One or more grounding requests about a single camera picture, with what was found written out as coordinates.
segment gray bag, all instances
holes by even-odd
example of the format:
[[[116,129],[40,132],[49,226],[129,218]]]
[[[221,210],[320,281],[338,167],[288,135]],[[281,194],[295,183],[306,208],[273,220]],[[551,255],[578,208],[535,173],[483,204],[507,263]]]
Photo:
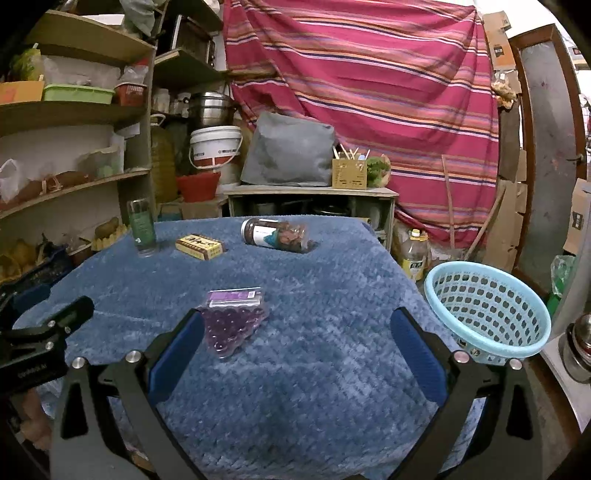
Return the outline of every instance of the gray bag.
[[[241,180],[254,185],[330,186],[335,141],[330,125],[263,112]]]

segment curtain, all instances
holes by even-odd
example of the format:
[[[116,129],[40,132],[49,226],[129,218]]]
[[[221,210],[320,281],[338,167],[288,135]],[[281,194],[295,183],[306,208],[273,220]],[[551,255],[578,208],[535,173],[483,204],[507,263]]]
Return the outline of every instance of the curtain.
[[[346,148],[385,154],[396,216],[457,247],[494,198],[498,113],[474,7],[433,0],[230,0],[224,37],[243,116],[275,111],[335,127]]]

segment metal screw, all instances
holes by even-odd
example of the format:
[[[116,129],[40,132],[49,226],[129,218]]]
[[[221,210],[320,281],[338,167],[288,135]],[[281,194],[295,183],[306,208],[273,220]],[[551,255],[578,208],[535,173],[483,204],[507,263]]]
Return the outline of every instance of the metal screw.
[[[470,361],[470,355],[464,350],[457,350],[453,352],[453,359],[459,364],[466,364]]]
[[[130,351],[127,355],[125,355],[125,361],[129,362],[130,364],[136,364],[142,358],[142,352],[137,350]]]
[[[86,358],[83,356],[77,356],[74,361],[72,362],[72,366],[76,369],[82,368],[86,365]]]
[[[521,361],[519,359],[512,358],[511,360],[509,360],[509,366],[513,370],[521,370],[521,367],[523,367],[523,364],[521,363]]]

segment person's hand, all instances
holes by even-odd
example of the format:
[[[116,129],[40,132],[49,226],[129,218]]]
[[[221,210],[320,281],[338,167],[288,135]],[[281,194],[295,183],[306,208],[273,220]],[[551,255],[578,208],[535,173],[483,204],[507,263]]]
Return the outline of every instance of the person's hand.
[[[51,423],[49,417],[43,411],[41,399],[33,388],[25,394],[22,408],[28,417],[21,423],[21,433],[40,450],[51,448]]]

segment red plastic container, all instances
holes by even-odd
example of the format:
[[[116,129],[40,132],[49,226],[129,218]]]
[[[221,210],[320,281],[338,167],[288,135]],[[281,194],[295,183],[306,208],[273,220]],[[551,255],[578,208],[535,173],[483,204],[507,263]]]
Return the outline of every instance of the red plastic container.
[[[115,87],[115,101],[121,106],[142,106],[148,87],[143,83],[125,82]]]
[[[195,175],[177,177],[178,189],[187,203],[205,202],[216,196],[217,183],[222,174],[218,171],[206,171]]]

